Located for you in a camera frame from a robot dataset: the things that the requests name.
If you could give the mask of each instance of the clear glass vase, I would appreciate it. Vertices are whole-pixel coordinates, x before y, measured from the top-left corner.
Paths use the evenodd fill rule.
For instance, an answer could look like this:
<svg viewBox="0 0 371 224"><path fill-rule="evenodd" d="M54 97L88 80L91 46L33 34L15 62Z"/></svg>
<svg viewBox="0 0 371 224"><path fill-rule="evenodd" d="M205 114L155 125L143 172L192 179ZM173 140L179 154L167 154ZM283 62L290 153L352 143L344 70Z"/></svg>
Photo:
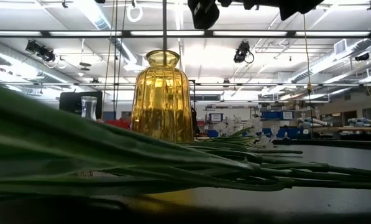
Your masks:
<svg viewBox="0 0 371 224"><path fill-rule="evenodd" d="M81 117L96 121L97 98L93 96L81 97Z"/></svg>
<svg viewBox="0 0 371 224"><path fill-rule="evenodd" d="M175 68L180 56L154 50L147 58L150 67L136 81L131 130L171 142L193 141L190 84Z"/></svg>

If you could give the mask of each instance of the yellow glass vase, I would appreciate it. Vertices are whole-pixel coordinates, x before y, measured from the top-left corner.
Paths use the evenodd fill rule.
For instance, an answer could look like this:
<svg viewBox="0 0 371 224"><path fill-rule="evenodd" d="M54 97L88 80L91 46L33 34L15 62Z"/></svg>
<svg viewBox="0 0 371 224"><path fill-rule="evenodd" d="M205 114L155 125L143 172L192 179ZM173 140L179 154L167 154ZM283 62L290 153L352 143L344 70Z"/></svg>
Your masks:
<svg viewBox="0 0 371 224"><path fill-rule="evenodd" d="M193 141L190 83L175 68L180 56L154 50L147 58L150 67L136 81L131 130L171 142Z"/></svg>

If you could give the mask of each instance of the ceiling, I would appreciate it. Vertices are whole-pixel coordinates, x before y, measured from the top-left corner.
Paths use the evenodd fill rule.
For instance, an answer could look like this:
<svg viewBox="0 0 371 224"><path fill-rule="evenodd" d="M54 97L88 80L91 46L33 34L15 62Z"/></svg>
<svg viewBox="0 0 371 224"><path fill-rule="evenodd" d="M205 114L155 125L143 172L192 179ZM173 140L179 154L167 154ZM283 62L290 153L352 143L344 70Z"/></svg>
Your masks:
<svg viewBox="0 0 371 224"><path fill-rule="evenodd" d="M94 24L86 16L84 10L76 1L67 1L68 9L64 9L61 1L54 0L16 0L0 1L0 30L96 30ZM131 8L131 1L119 1L117 13L113 1L107 1L101 7L102 13L110 22L116 18L119 30L162 30L162 2L137 1L142 8L143 15L137 22L131 22L125 14L125 9ZM306 14L306 27L309 30L371 30L371 10L367 10L369 1L354 0L327 0L315 10ZM168 1L167 29L192 30L193 21L186 1ZM220 17L213 30L302 30L303 15L295 14L285 21L275 19L279 10L273 7L261 6L258 11L243 9L240 4L230 7L219 7ZM136 9L131 11L132 17L137 17ZM114 76L114 50L107 39L85 39L82 57L81 39L34 39L38 43L54 50L56 55L67 61L63 69L54 70L62 74L62 78L79 82L90 82L94 78L101 78L107 74ZM234 63L235 49L243 39L181 39L182 69L189 79L197 82L222 82L229 78L231 82L285 82L281 74L293 74L307 66L306 46L304 39L247 39L255 53L254 63L245 67L244 63ZM312 62L333 50L333 45L340 39L309 39L308 53ZM41 59L25 51L28 39L0 38L0 44L10 50L19 52L30 59L42 63ZM149 51L163 48L160 38L124 39L123 43L134 55L145 56ZM179 52L177 38L169 38L169 50ZM92 64L91 70L79 76L80 62ZM127 63L120 60L120 82L134 82L137 70L124 69ZM349 60L343 60L321 73L330 73L330 77L341 75L350 70Z"/></svg>

